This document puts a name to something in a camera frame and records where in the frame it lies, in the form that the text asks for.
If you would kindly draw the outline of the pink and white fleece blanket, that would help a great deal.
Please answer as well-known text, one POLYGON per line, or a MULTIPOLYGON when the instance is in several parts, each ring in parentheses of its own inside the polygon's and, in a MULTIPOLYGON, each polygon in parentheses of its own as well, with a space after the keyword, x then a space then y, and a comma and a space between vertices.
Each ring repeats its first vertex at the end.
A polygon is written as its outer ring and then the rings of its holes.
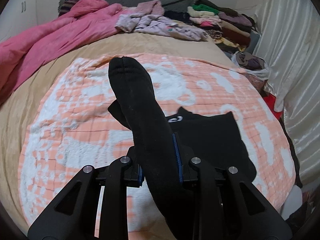
MULTIPOLYGON (((283 129, 235 65, 136 54, 166 115, 178 107, 201 115, 232 112, 257 176, 254 185, 279 210, 295 183, 283 129)), ((31 224, 81 167, 102 167, 127 152, 132 134, 108 113, 111 57, 77 58, 56 79, 28 126, 18 168, 24 218, 31 224)))

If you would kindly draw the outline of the plastic bag with clothes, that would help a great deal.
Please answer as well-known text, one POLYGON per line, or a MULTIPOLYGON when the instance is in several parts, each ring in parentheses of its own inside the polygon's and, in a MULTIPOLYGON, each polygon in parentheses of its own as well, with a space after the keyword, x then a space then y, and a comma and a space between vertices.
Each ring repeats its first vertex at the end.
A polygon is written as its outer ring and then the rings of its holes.
POLYGON ((238 67, 244 69, 247 74, 254 75, 260 80, 268 80, 270 69, 266 61, 248 52, 237 51, 232 55, 231 61, 238 67))

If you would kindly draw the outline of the white wardrobe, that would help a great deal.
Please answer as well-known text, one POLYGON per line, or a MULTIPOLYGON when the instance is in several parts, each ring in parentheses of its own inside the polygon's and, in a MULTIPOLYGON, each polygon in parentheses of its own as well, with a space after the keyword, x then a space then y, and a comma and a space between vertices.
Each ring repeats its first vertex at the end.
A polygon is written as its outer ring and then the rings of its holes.
POLYGON ((1 13, 1 42, 36 25, 36 0, 9 0, 1 13))

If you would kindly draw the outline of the mauve crumpled garment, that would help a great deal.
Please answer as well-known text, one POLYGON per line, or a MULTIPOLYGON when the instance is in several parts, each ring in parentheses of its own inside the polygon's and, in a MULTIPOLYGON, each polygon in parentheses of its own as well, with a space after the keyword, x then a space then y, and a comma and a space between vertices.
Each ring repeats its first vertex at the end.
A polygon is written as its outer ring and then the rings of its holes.
POLYGON ((164 15, 164 8, 161 1, 153 0, 148 2, 139 3, 135 9, 135 12, 144 15, 164 15))

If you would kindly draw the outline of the black sweatshirt with orange print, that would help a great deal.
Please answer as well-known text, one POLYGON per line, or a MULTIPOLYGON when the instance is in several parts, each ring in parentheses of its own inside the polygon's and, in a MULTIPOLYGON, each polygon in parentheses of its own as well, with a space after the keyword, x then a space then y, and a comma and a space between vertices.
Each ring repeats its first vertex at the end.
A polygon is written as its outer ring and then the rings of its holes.
POLYGON ((182 151, 174 139, 213 167, 235 166, 250 179, 256 169, 249 159, 232 113, 201 116, 180 109, 180 121, 165 116, 154 95, 151 77, 131 57, 115 57, 108 78, 116 101, 111 114, 133 134, 137 161, 160 213, 177 239, 192 239, 198 209, 204 212, 201 230, 206 239, 232 239, 236 227, 217 208, 216 194, 200 197, 198 187, 180 181, 182 151))

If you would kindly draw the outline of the lilac crumpled garment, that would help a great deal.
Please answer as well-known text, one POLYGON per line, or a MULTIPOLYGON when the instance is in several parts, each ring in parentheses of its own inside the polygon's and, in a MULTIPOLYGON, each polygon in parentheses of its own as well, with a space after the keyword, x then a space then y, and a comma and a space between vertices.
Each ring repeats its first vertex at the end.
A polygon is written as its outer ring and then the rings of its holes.
POLYGON ((207 33, 197 27, 174 22, 161 15, 122 14, 116 28, 125 33, 144 33, 186 41, 207 41, 207 33))

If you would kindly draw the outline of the striped dark pillow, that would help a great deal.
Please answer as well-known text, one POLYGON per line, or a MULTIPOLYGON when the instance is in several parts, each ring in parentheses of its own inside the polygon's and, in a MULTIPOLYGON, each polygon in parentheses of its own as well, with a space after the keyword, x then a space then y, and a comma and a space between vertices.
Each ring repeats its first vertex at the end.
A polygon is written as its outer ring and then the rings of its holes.
POLYGON ((79 0, 65 0, 59 9, 59 16, 68 13, 79 0))

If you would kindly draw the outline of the stack of folded clothes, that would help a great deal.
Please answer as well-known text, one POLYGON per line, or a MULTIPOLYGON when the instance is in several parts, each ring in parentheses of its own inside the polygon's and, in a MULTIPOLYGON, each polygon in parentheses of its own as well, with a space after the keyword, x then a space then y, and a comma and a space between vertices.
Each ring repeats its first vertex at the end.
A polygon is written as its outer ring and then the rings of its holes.
POLYGON ((190 22, 203 29, 226 54, 252 53, 259 41, 255 20, 231 8, 197 0, 187 13, 190 22))

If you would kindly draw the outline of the beige bed sheet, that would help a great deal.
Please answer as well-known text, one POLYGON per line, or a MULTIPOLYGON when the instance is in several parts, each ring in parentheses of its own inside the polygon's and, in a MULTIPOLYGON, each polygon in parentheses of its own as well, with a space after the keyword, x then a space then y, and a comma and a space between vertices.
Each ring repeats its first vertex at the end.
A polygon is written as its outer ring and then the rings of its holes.
POLYGON ((206 42, 182 41, 143 33, 122 33, 85 45, 40 67, 1 105, 1 134, 10 124, 27 126, 34 118, 40 100, 56 78, 76 59, 139 53, 181 56, 209 61, 215 66, 232 68, 234 64, 212 39, 206 42))

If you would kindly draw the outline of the pink quilt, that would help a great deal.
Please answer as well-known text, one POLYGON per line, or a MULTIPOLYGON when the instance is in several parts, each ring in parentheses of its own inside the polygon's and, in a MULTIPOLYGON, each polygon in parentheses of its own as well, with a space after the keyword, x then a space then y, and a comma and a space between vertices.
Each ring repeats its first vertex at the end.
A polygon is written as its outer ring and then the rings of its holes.
POLYGON ((1 102, 41 66, 69 51, 112 36, 128 11, 105 0, 79 0, 57 19, 32 27, 1 43, 1 102))

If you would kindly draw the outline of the white satin curtain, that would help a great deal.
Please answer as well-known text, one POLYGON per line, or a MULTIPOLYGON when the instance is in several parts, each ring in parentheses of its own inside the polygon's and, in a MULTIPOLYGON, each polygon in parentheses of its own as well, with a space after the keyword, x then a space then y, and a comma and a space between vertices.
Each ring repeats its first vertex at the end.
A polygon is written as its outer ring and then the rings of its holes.
POLYGON ((255 54, 270 68, 266 85, 307 184, 319 179, 319 13, 310 0, 263 0, 255 54))

